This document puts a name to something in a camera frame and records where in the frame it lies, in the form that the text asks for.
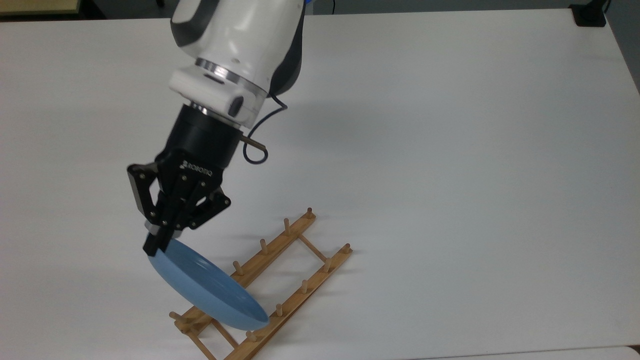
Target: gray floor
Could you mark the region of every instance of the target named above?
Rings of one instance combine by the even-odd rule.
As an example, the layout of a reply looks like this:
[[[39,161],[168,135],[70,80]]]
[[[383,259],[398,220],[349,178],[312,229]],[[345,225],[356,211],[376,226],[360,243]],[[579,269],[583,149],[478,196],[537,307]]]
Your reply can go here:
[[[108,19],[171,17],[178,0],[158,8],[154,0],[94,0]],[[335,13],[442,12],[566,8],[586,0],[335,0]],[[332,0],[315,0],[314,15],[330,14]],[[622,54],[640,91],[640,0],[612,0],[607,12]]]

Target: wooden peg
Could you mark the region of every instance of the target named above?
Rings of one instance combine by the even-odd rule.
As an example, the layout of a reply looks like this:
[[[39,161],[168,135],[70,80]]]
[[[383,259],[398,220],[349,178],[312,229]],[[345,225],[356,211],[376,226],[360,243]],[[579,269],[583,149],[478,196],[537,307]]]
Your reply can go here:
[[[246,332],[246,338],[252,343],[255,343],[256,341],[258,341],[258,338],[251,331]]]
[[[175,311],[172,311],[171,313],[169,313],[169,317],[176,321],[187,323],[187,319],[183,318],[182,315],[177,314]]]
[[[269,250],[267,249],[267,241],[265,239],[260,239],[260,247],[262,248],[262,255],[269,255]]]
[[[234,261],[234,268],[236,268],[236,272],[238,275],[240,276],[244,275],[244,270],[242,270],[240,263],[238,263],[237,261]]]
[[[326,258],[326,260],[324,261],[324,272],[329,272],[329,269],[331,268],[331,258]]]
[[[289,236],[291,235],[291,227],[289,226],[289,219],[284,219],[284,234]]]

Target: black object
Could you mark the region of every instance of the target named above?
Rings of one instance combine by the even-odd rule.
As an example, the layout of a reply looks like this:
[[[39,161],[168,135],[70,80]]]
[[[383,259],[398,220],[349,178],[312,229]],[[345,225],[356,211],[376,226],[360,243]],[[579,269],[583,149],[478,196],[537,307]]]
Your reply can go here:
[[[573,12],[573,19],[578,26],[590,27],[590,28],[602,28],[607,24],[607,20],[604,17],[602,7],[607,0],[592,0],[587,5],[569,5],[569,9]]]
[[[166,250],[174,231],[196,229],[231,205],[220,184],[241,137],[240,130],[185,105],[155,162],[129,165],[138,209],[157,230],[147,236],[147,255]],[[154,204],[149,189],[156,179]]]
[[[302,68],[302,27],[305,21],[306,8],[307,2],[302,1],[302,13],[300,14],[296,33],[293,35],[291,46],[282,63],[273,72],[271,84],[269,85],[269,95],[284,93],[293,86],[298,79],[298,75],[300,75],[300,69]]]

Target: robotiq logo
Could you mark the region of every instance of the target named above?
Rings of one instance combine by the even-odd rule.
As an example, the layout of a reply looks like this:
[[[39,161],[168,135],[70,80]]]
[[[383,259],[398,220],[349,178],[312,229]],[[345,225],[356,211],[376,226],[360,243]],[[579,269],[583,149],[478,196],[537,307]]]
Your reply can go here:
[[[197,171],[197,172],[201,172],[205,175],[208,176],[212,176],[213,175],[213,171],[206,169],[204,167],[199,167],[198,165],[194,165],[186,160],[182,160],[182,165],[180,165],[180,168],[189,168],[193,171]]]

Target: silver band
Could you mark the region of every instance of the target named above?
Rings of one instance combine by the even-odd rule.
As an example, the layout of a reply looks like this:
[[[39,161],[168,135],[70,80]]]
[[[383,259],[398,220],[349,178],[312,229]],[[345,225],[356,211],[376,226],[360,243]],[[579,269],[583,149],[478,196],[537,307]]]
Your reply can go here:
[[[216,76],[219,76],[223,79],[226,79],[227,81],[237,84],[245,89],[247,89],[247,91],[253,93],[256,97],[261,97],[261,98],[266,98],[267,97],[267,92],[263,89],[261,89],[258,85],[252,83],[251,81],[248,81],[247,79],[243,78],[242,76],[236,74],[235,72],[231,72],[228,69],[213,63],[209,60],[203,59],[203,58],[198,58],[196,59],[196,66],[199,66],[203,69],[205,69],[206,71],[211,71],[212,73],[214,73]]]
[[[240,128],[240,124],[238,124],[237,122],[233,122],[223,116],[221,116],[219,113],[216,113],[215,111],[211,110],[211,109],[207,109],[204,106],[197,104],[193,101],[191,101],[190,106],[196,110],[198,110],[199,112],[203,113],[204,115],[207,115],[209,117],[215,118],[218,121],[222,121],[225,124],[229,125],[229,126],[233,126],[236,129]]]

